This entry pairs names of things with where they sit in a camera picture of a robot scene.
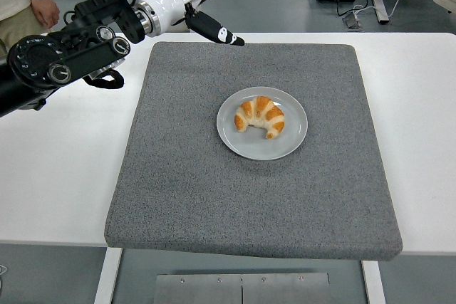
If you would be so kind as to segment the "person's hand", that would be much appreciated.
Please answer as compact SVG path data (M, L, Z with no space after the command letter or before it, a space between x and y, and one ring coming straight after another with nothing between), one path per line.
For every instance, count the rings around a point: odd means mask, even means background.
M31 9L45 28L50 29L58 23L60 10L54 0L31 0Z

